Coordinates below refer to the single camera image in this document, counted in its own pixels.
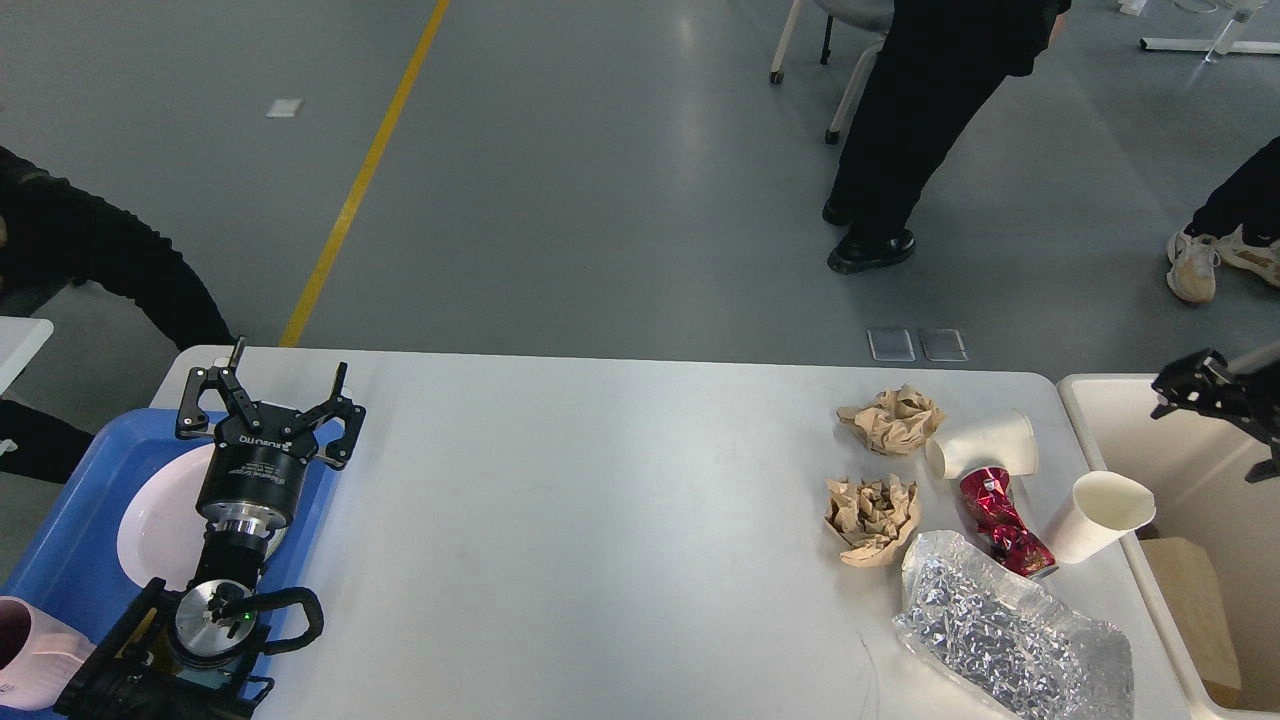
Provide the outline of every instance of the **white plate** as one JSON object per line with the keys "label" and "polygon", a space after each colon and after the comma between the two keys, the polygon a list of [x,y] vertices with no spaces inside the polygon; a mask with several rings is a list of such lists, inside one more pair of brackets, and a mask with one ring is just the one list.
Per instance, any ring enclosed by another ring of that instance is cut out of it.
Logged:
{"label": "white plate", "polygon": [[[196,512],[214,446],[202,445],[173,459],[138,489],[120,520],[115,555],[136,585],[164,578],[165,589],[184,591],[205,547],[205,519]],[[271,537],[268,555],[284,539]]]}

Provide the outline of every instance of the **white paper cup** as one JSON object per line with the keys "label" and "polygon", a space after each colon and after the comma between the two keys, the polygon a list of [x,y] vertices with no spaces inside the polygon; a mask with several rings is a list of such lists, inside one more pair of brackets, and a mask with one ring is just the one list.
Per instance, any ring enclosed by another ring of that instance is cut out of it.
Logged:
{"label": "white paper cup", "polygon": [[1075,480],[1044,533],[1059,562],[1079,562],[1156,516],[1156,496],[1116,473],[1096,470]]}
{"label": "white paper cup", "polygon": [[0,596],[0,706],[52,706],[92,652],[93,643],[65,623]]}
{"label": "white paper cup", "polygon": [[1010,475],[1036,473],[1039,454],[1036,430],[1019,410],[956,427],[943,424],[924,443],[929,470],[943,480],[954,480],[969,470],[998,465]]}

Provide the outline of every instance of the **crumpled paper ball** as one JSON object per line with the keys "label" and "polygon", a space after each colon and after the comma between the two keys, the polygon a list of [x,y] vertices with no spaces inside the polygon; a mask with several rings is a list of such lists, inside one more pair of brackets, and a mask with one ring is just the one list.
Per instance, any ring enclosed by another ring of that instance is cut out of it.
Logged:
{"label": "crumpled paper ball", "polygon": [[919,450],[946,420],[946,414],[932,398],[909,384],[886,389],[867,407],[840,407],[836,416],[869,450],[881,455],[908,455]]}
{"label": "crumpled paper ball", "polygon": [[849,543],[840,560],[856,568],[888,565],[901,557],[906,541],[920,524],[920,497],[915,483],[904,486],[897,475],[884,480],[827,480],[831,507],[827,527]]}

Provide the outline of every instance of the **chair leg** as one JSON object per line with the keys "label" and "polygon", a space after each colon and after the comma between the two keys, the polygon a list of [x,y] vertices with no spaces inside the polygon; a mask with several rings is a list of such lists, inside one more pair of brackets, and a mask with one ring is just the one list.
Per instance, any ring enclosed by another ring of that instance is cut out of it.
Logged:
{"label": "chair leg", "polygon": [[868,47],[858,58],[858,64],[854,65],[854,72],[849,76],[845,96],[840,99],[840,108],[836,108],[836,117],[831,119],[831,127],[827,128],[827,145],[840,142],[840,131],[845,127],[845,117],[849,115],[849,109],[854,105],[854,100],[861,97],[863,88],[867,87],[867,77],[872,74],[872,68],[876,67],[876,55],[881,51],[881,47],[884,47],[883,40]]}
{"label": "chair leg", "polygon": [[822,58],[818,58],[819,64],[828,64],[827,60],[831,59],[831,23],[836,22],[836,18],[827,15],[827,32],[822,36]]}
{"label": "chair leg", "polygon": [[800,5],[805,0],[791,3],[791,12],[787,13],[787,24],[782,26],[782,37],[778,40],[778,50],[773,54],[773,65],[769,67],[769,83],[782,85],[782,56],[787,54],[787,44],[791,42],[791,33],[796,29],[796,19],[800,17]]}

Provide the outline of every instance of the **gray floor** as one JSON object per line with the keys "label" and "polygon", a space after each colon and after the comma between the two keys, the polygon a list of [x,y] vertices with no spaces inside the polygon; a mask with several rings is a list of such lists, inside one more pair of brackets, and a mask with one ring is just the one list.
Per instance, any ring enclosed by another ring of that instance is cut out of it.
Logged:
{"label": "gray floor", "polygon": [[[433,6],[0,0],[0,143],[173,237],[233,329],[274,345]],[[1271,10],[1247,38],[1280,40]],[[809,6],[773,87],[786,12],[453,0],[302,345],[868,365],[869,325],[955,327],[960,366],[1057,379],[1280,336],[1252,275],[1220,272],[1202,307],[1164,279],[1169,233],[1276,135],[1280,58],[1137,40],[1208,37],[1226,10],[1076,0],[925,191],[918,255],[852,278],[823,263],[822,129],[872,38],[837,27],[818,65]],[[265,119],[275,97],[306,104]],[[13,391],[90,429],[174,355],[93,286],[40,315],[56,331]],[[0,575],[55,492],[0,478]]]}

